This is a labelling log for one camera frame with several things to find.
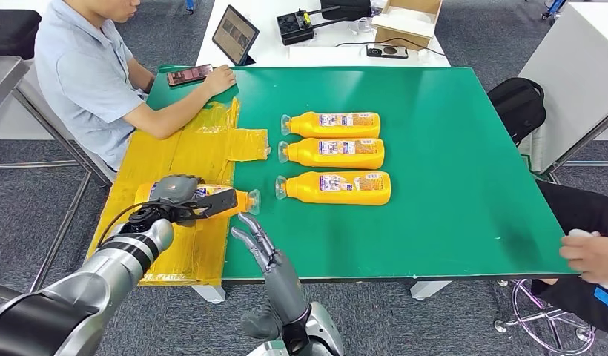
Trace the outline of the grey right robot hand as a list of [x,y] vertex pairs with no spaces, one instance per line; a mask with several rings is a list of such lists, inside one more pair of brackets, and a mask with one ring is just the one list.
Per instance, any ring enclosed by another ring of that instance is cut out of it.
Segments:
[[242,330],[257,339],[275,340],[283,336],[289,340],[304,340],[309,304],[304,299],[294,267],[253,215],[239,213],[237,216],[248,230],[233,227],[231,233],[245,244],[257,261],[268,293],[268,302],[259,312],[241,318]]

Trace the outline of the person's hand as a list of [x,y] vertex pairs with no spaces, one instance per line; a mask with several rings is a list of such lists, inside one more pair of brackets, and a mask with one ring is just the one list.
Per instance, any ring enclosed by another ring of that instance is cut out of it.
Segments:
[[583,280],[608,289],[608,237],[572,229],[561,238],[559,254]]

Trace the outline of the person's right hand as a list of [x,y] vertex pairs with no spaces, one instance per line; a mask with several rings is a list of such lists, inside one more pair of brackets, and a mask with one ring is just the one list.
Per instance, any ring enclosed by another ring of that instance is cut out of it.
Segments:
[[227,65],[215,67],[201,84],[201,89],[209,97],[216,96],[228,90],[237,83],[233,70]]

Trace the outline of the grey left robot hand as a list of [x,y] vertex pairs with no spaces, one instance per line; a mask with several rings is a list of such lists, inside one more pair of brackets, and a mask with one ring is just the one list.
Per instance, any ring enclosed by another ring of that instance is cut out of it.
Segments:
[[148,199],[167,200],[172,203],[187,202],[193,198],[197,186],[204,182],[203,178],[194,175],[168,175],[151,186]]

